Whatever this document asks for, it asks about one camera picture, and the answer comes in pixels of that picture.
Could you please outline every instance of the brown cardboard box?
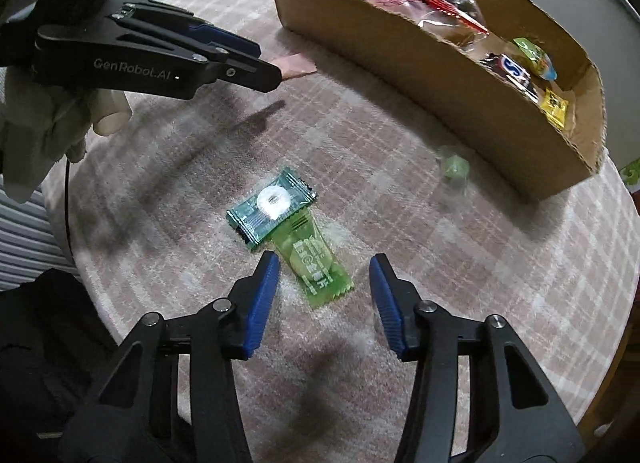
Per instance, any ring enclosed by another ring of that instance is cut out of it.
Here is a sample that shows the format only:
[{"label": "brown cardboard box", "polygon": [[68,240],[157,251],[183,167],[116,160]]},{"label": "brown cardboard box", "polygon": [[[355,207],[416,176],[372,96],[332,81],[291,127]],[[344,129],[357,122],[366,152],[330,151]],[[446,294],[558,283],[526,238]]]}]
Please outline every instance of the brown cardboard box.
[{"label": "brown cardboard box", "polygon": [[597,68],[580,45],[529,0],[477,0],[488,28],[527,37],[551,57],[558,85],[575,94],[561,133],[521,91],[410,20],[365,0],[275,0],[283,26],[394,85],[432,111],[520,192],[544,199],[598,172],[606,115]]}]

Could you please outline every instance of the round table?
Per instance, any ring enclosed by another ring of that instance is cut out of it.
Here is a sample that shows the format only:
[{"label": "round table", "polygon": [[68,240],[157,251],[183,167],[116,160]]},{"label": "round table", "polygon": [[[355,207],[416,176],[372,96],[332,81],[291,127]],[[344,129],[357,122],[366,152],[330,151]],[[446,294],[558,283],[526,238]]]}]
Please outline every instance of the round table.
[{"label": "round table", "polygon": [[[578,420],[638,276],[640,219],[611,161],[526,204],[474,156],[465,199],[446,210],[436,151],[458,141],[429,112],[283,30],[273,0],[169,2],[260,42],[268,60],[302,52],[319,71],[268,94],[223,82],[191,101],[129,94],[129,125],[90,137],[71,169],[71,239],[111,332],[123,338],[148,311],[194,313],[251,273],[260,252],[246,250],[225,212],[291,166],[318,191],[312,212],[355,287],[313,311],[283,263],[262,346],[234,364],[255,461],[392,460],[414,365],[377,326],[367,275],[377,252],[453,315],[505,316]],[[44,184],[61,242],[63,170]],[[464,379],[459,405],[468,407]]]}]

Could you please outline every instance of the pink checkered tablecloth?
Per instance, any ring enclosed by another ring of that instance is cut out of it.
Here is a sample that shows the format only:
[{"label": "pink checkered tablecloth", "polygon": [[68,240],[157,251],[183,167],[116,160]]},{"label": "pink checkered tablecloth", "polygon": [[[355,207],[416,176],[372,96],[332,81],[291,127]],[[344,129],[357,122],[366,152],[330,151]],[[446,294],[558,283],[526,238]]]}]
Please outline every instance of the pink checkered tablecloth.
[{"label": "pink checkered tablecloth", "polygon": [[[435,153],[457,141],[431,114],[282,29],[273,0],[169,2],[260,42],[268,60],[303,52],[319,72],[268,94],[224,82],[191,101],[130,94],[126,129],[91,137],[71,169],[70,227],[111,332],[123,338],[151,310],[194,313],[251,273],[260,253],[247,252],[225,211],[291,166],[319,192],[313,214],[355,289],[312,311],[283,265],[262,347],[236,364],[255,461],[392,460],[414,366],[396,360],[376,326],[367,265],[377,252],[454,315],[504,315],[578,420],[638,278],[640,219],[613,163],[526,204],[473,157],[465,201],[445,211]],[[63,171],[61,162],[43,188],[61,242]]]}]

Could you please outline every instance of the metal screw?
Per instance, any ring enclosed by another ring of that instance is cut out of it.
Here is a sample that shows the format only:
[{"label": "metal screw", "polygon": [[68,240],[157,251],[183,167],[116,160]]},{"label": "metal screw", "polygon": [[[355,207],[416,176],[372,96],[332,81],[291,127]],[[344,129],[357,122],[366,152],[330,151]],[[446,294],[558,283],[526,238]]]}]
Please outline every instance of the metal screw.
[{"label": "metal screw", "polygon": [[433,313],[438,309],[438,305],[433,300],[421,300],[418,309],[425,313]]},{"label": "metal screw", "polygon": [[233,306],[233,303],[225,297],[213,301],[213,309],[216,311],[229,311],[231,306]]},{"label": "metal screw", "polygon": [[494,328],[504,328],[507,325],[507,321],[500,315],[490,315],[489,324],[491,324]]},{"label": "metal screw", "polygon": [[155,326],[160,320],[160,314],[156,311],[150,311],[142,316],[142,324],[145,326]]}]

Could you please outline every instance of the gloved hand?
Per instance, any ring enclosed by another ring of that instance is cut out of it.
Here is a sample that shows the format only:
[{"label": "gloved hand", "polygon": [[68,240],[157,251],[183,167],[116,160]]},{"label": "gloved hand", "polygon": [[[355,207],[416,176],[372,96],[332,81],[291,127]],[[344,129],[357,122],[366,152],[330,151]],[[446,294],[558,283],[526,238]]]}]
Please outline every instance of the gloved hand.
[{"label": "gloved hand", "polygon": [[131,117],[122,91],[71,93],[35,83],[19,68],[0,68],[0,150],[4,191],[22,203],[64,154],[84,158],[84,135],[108,136]]}]

